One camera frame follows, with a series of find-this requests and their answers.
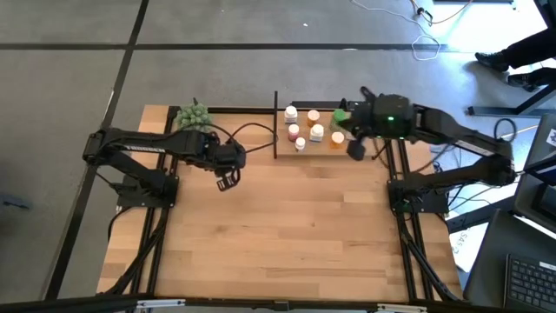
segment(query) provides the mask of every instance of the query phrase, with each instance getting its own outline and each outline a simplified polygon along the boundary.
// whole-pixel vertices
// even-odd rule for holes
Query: black shoe
[[[499,72],[507,71],[510,65],[506,62],[506,58],[502,52],[496,53],[475,53],[475,57],[479,63]]]
[[[516,74],[507,77],[507,83],[513,87],[521,87],[529,92],[536,91],[539,86],[532,82],[531,75],[529,74]]]

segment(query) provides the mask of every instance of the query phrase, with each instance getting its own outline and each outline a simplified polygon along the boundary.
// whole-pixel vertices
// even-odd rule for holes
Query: wooden table
[[[162,132],[168,109],[146,106],[139,130]],[[230,132],[247,122],[273,127],[272,115],[213,119]],[[291,143],[278,135],[278,150],[287,154],[282,145]],[[250,149],[271,142],[272,135],[247,127],[236,139]],[[407,154],[412,169],[431,158],[426,144],[408,144]],[[134,157],[156,165],[155,154]],[[248,155],[240,184],[226,192],[204,170],[180,163],[177,174],[179,194],[169,214],[158,296],[407,300],[398,231],[388,208],[388,172],[378,160],[281,153],[274,160],[269,147]],[[145,211],[132,209],[115,222],[98,291],[111,287],[135,257]],[[420,222],[428,260],[461,296],[446,225],[435,215],[421,214]],[[149,261],[140,291],[146,290],[148,269]],[[423,297],[415,261],[413,269]]]

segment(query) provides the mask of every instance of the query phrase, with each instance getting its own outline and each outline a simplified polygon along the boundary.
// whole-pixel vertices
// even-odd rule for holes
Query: person
[[[517,69],[556,57],[556,29],[547,29],[514,43],[500,52],[475,53],[479,63],[499,72],[511,66]],[[556,69],[542,68],[531,73],[510,75],[509,85],[534,91],[540,86],[556,82]]]

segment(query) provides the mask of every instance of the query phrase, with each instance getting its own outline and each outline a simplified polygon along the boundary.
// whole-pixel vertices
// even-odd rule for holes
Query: bottle
[[[285,123],[297,123],[297,109],[293,105],[289,105],[284,110]]]
[[[299,136],[299,126],[296,124],[291,124],[288,127],[288,139],[290,142],[294,143],[295,139]]]
[[[334,133],[332,133],[332,136],[330,139],[330,148],[332,149],[339,149],[341,148],[341,144],[344,142],[344,139],[346,137],[344,136],[344,134],[340,133],[339,131],[336,131]]]
[[[311,127],[311,132],[309,135],[310,141],[319,143],[322,141],[323,136],[324,136],[324,127],[322,127],[322,125],[315,124],[313,127]]]
[[[338,125],[338,122],[341,122],[346,119],[346,112],[342,109],[334,110],[334,114],[330,119],[330,130],[332,131],[341,131],[341,127]]]
[[[305,149],[305,139],[299,137],[295,139],[295,151],[302,152]]]
[[[319,120],[319,118],[321,117],[321,114],[319,113],[319,111],[317,110],[311,110],[307,113],[307,126],[308,127],[313,127],[313,125],[316,124],[316,122]]]

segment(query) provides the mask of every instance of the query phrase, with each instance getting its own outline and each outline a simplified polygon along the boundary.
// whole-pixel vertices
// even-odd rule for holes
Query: gray floor
[[[2,0],[0,42],[125,43],[139,3]],[[364,3],[413,14],[406,0]],[[438,18],[459,8],[433,6],[432,0],[421,3]],[[493,18],[511,22],[496,23]],[[359,87],[366,85],[442,108],[459,123],[492,134],[496,119],[468,117],[465,108],[512,107],[531,94],[506,86],[473,63],[468,52],[499,50],[543,27],[533,1],[520,0],[516,10],[507,4],[477,3],[454,21],[434,26],[431,33],[441,42],[463,52],[442,53],[429,62],[415,61],[410,51],[139,51],[113,124],[135,129],[145,104],[179,105],[197,97],[211,106],[270,106],[278,90],[280,106],[285,106],[294,100],[356,98]],[[419,34],[415,25],[361,10],[348,0],[158,0],[151,1],[139,41],[411,43]],[[36,300],[43,292],[83,173],[85,138],[102,121],[121,60],[121,51],[0,51],[0,190],[33,202],[32,210],[0,208],[0,303]],[[524,128],[537,121],[516,123]],[[527,132],[514,143],[517,169],[532,138],[533,131]],[[445,169],[455,166],[456,157],[442,158]],[[463,153],[461,163],[474,159]],[[474,192],[469,187],[461,195]],[[502,193],[496,190],[489,196]],[[115,200],[111,190],[95,184],[62,296],[94,294]]]

